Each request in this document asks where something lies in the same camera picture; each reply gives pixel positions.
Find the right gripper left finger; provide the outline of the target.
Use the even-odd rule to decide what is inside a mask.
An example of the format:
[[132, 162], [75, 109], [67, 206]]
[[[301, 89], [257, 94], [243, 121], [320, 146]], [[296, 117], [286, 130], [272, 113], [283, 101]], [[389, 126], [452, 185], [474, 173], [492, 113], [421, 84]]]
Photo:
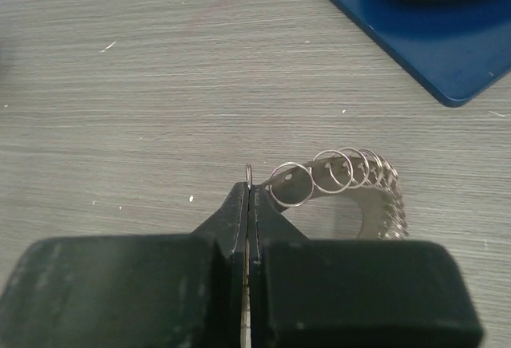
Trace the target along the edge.
[[1, 296], [4, 347], [242, 347], [249, 189], [181, 234], [39, 239]]

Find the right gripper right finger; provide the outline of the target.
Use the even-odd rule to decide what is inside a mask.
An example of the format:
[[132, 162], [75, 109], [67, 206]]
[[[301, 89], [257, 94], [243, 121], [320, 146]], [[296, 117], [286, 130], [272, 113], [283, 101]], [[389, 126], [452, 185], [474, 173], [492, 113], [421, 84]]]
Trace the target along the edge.
[[249, 241], [254, 347], [481, 345], [481, 320], [440, 244], [308, 239], [261, 187]]

